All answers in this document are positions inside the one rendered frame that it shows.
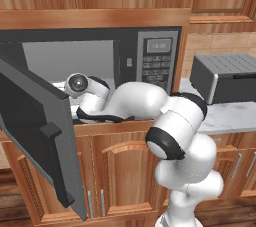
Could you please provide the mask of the wooden microwave surround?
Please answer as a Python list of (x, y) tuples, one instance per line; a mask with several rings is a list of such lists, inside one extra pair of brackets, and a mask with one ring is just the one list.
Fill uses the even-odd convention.
[[(151, 28), (177, 27), (180, 30), (178, 50), (181, 47), (183, 29), (189, 22), (187, 9), (91, 9), (91, 10), (21, 10), (0, 11), (1, 30), (27, 29), (92, 29), (92, 28)], [(179, 92), (177, 87), (180, 60), (177, 54), (173, 86), (170, 95)], [(148, 132), (153, 120), (128, 120), (120, 123), (133, 123), (136, 130)], [(80, 123), (90, 128), (96, 124), (114, 125), (117, 123)]]

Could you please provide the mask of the dark grey microwave door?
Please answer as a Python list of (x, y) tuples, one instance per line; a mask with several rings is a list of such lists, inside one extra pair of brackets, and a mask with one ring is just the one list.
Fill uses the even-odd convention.
[(69, 207), (85, 219), (86, 205), (68, 95), (28, 69), (0, 58), (0, 127), (54, 188), (40, 131), (50, 122), (62, 131), (55, 142), (66, 190), (74, 198)]

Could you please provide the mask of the wooden base cupboard door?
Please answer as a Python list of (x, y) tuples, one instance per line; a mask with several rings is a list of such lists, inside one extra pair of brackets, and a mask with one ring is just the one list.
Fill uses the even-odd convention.
[[(64, 208), (62, 206), (56, 197), (54, 188), (6, 135), (0, 138), (0, 143), (35, 226), (73, 227), (76, 224), (84, 226), (100, 216), (101, 206), (98, 204), (98, 194), (95, 188), (90, 136), (76, 138), (80, 176), (84, 190), (83, 201), (86, 205), (86, 221), (82, 221), (71, 207)], [(91, 218), (89, 213), (88, 190), (92, 193), (94, 218)]]
[(246, 178), (246, 173), (252, 162), (255, 151), (256, 151), (256, 148), (249, 150), (246, 161), (244, 163), (243, 175), (242, 175), (243, 177), (242, 195), (243, 196), (256, 196), (256, 161), (254, 162), (254, 165), (250, 171), (249, 176)]
[(145, 131), (137, 131), (91, 137), (95, 188), (100, 206), (104, 189), (105, 217), (156, 211), (164, 202), (166, 189), (154, 178), (159, 159), (145, 136)]
[[(236, 175), (232, 179), (231, 174), (234, 170), (239, 152), (242, 154), (242, 159), (237, 169)], [(243, 166), (246, 155), (246, 149), (236, 149), (233, 146), (227, 146), (217, 149), (217, 158), (214, 163), (214, 170), (220, 173), (224, 181), (223, 191), (219, 195), (220, 199), (230, 199), (235, 196), (235, 186), (237, 177)]]

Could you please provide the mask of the grey toaster oven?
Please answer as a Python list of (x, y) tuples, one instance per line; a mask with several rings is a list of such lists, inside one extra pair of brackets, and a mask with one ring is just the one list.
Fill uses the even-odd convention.
[(247, 53), (195, 55), (189, 80), (208, 105), (256, 102), (256, 58)]

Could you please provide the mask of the black and grey microwave oven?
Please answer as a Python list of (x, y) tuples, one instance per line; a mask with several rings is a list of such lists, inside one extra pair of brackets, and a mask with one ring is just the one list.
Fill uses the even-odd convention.
[[(177, 27), (1, 30), (0, 58), (65, 94), (67, 78), (81, 73), (105, 81), (111, 91), (145, 82), (170, 95), (179, 40)], [(82, 99), (68, 98), (73, 123), (84, 123), (76, 116)]]

